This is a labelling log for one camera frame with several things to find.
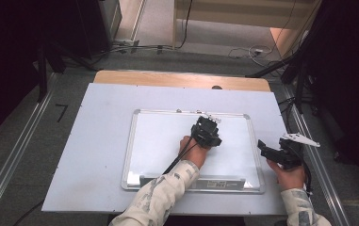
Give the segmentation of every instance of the gray floor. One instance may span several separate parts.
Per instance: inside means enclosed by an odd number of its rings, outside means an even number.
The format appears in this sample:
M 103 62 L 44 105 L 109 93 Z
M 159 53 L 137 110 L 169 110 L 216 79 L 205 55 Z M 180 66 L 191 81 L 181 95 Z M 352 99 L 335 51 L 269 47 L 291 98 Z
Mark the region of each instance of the gray floor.
M 146 50 L 137 51 L 135 54 L 112 53 L 104 56 L 96 66 L 107 70 L 214 73 L 230 76 L 242 76 L 260 70 L 258 66 L 245 58 L 231 59 L 227 56 L 171 51 L 157 55 L 155 51 Z M 0 200 L 0 225 L 12 225 L 27 210 L 44 199 L 87 85 L 92 82 L 94 75 L 94 72 L 89 72 L 84 68 L 71 67 L 64 74 L 57 76 L 55 91 L 49 105 Z M 283 85 L 271 75 L 267 75 L 266 78 L 270 81 L 271 90 L 275 93 L 278 101 L 284 100 L 286 97 Z M 0 169 L 24 129 L 24 125 L 35 107 L 37 95 L 37 89 L 29 93 L 0 127 Z M 62 108 L 56 104 L 68 106 L 60 122 L 57 120 L 61 115 Z M 333 161 L 335 148 L 321 121 L 311 115 L 308 105 L 303 108 L 313 138 L 322 145 L 319 148 L 320 156 L 341 201 L 344 203 L 351 224 L 359 225 L 359 168 Z M 296 131 L 294 121 L 291 122 L 291 125 Z M 315 174 L 313 187 L 315 190 L 312 201 L 317 212 L 335 225 Z M 108 215 L 105 214 L 43 213 L 38 208 L 20 225 L 106 225 L 107 218 Z M 273 225 L 281 218 L 283 217 L 246 217 L 245 220 L 247 225 Z

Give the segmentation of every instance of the patterned sleeve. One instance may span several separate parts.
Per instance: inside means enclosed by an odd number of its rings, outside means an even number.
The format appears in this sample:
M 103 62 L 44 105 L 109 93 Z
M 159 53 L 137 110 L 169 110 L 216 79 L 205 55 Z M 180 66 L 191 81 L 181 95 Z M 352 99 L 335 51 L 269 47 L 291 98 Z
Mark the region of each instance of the patterned sleeve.
M 129 207 L 109 224 L 114 226 L 163 225 L 174 204 L 199 178 L 192 162 L 180 161 L 170 173 L 155 178 L 141 188 Z
M 289 189 L 281 194 L 288 214 L 287 225 L 331 225 L 325 217 L 315 213 L 303 189 Z

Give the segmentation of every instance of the whiteboard frame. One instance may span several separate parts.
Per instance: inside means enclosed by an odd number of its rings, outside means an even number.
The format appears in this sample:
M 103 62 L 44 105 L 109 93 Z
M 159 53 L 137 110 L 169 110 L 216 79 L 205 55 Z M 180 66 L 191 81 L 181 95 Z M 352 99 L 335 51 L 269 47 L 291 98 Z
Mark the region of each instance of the whiteboard frame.
M 259 153 L 258 153 L 257 146 L 256 146 L 256 139 L 255 139 L 255 136 L 253 133 L 253 125 L 252 125 L 250 116 L 248 116 L 247 114 L 236 114 L 236 113 L 211 113 L 211 112 L 203 112 L 203 111 L 193 111 L 192 112 L 192 111 L 182 111 L 180 109 L 178 109 L 176 111 L 148 110 L 148 109 L 135 110 L 135 112 L 132 116 L 130 135 L 129 135 L 129 139 L 128 139 L 125 163 L 124 163 L 123 173 L 122 173 L 122 188 L 123 189 L 139 190 L 141 188 L 141 185 L 140 185 L 141 182 L 138 181 L 138 178 L 146 177 L 148 180 L 152 180 L 153 178 L 156 178 L 157 176 L 159 176 L 159 174 L 157 174 L 157 173 L 147 173 L 146 175 L 132 176 L 132 172 L 133 172 L 132 171 L 132 169 L 133 169 L 132 157 L 133 157 L 133 153 L 134 153 L 135 139 L 137 139 L 139 116 L 141 114 L 154 114 L 157 116 L 162 116 L 162 115 L 191 116 L 191 117 L 194 117 L 196 120 L 200 116 L 205 116 L 205 117 L 213 116 L 213 117 L 216 117 L 221 120 L 225 119 L 225 118 L 244 119 L 247 124 L 247 133 L 248 133 L 247 135 L 250 137 L 250 140 L 249 140 L 250 146 L 245 147 L 244 152 L 246 152 L 246 153 L 251 152 L 253 154 L 253 163 L 255 166 L 253 184 L 250 181 L 247 181 L 247 178 L 241 178 L 241 176 L 239 174 L 236 175 L 236 173 L 234 173 L 234 175 L 227 175 L 227 174 L 211 175 L 211 174 L 203 174 L 203 171 L 201 171 L 199 180 L 197 182 L 193 183 L 193 185 L 187 191 L 188 192 L 253 193 L 253 194 L 262 194 L 265 192 L 266 184 L 265 184 L 264 176 L 263 176 L 262 169 L 261 169 L 260 157 L 259 157 Z M 191 125 L 192 124 L 185 125 L 185 126 L 187 126 L 188 130 L 190 130 Z M 216 188 L 216 187 L 205 187 L 206 184 L 210 184 L 212 182 L 227 182 L 228 184 L 229 183 L 230 184 L 237 183 L 237 186 L 234 186 L 234 188 L 227 186 L 223 189 Z

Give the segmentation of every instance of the metal frame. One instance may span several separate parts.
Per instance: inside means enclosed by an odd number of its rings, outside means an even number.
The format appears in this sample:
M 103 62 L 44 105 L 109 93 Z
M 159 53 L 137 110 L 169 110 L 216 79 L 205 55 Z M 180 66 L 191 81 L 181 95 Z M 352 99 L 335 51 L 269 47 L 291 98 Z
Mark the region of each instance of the metal frame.
M 0 170 L 0 199 L 2 198 L 9 180 L 20 163 L 22 156 L 24 155 L 25 149 L 29 143 L 29 140 L 32 138 L 36 127 L 38 126 L 39 121 L 41 120 L 41 116 L 43 115 L 44 110 L 49 104 L 57 80 L 57 75 L 52 73 L 48 83 L 48 87 L 50 88 L 49 92 L 47 92 L 42 102 L 36 104 L 35 109 L 33 110 L 28 122 L 26 123 L 23 132 L 20 134 L 17 142 L 11 150 L 10 155 L 8 156 L 8 159 L 6 160 L 3 168 Z
M 287 86 L 284 86 L 284 90 L 285 90 L 286 98 L 290 98 L 294 96 L 293 91 L 289 89 Z M 294 120 L 297 123 L 297 126 L 300 130 L 300 134 L 313 139 L 308 129 L 308 126 L 306 125 L 304 116 L 299 114 L 296 107 L 292 108 L 292 116 L 294 117 Z M 330 210 L 332 211 L 335 224 L 341 226 L 351 225 L 350 220 L 348 219 L 347 214 L 343 208 L 341 200 L 337 195 L 337 191 L 335 190 L 335 186 L 332 183 L 329 173 L 326 170 L 326 167 L 319 156 L 317 147 L 305 145 L 305 148 L 307 149 L 308 156 L 310 157 L 311 163 L 314 167 L 314 170 L 316 171 L 326 201 L 329 205 Z

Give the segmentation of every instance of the person's left hand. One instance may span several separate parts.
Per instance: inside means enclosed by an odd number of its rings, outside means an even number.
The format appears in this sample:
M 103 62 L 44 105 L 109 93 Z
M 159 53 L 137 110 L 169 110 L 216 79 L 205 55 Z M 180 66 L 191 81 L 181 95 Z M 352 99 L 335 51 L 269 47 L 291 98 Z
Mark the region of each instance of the person's left hand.
M 190 139 L 189 136 L 184 136 L 183 139 L 180 141 L 180 148 L 179 152 L 182 151 L 186 144 L 188 143 L 188 140 Z M 197 141 L 192 139 L 190 143 L 188 144 L 188 149 L 191 148 L 188 153 L 185 154 L 185 156 L 182 157 L 183 160 L 188 160 L 193 162 L 197 168 L 201 168 L 204 164 L 206 153 L 211 148 L 202 148 L 200 145 L 197 144 Z

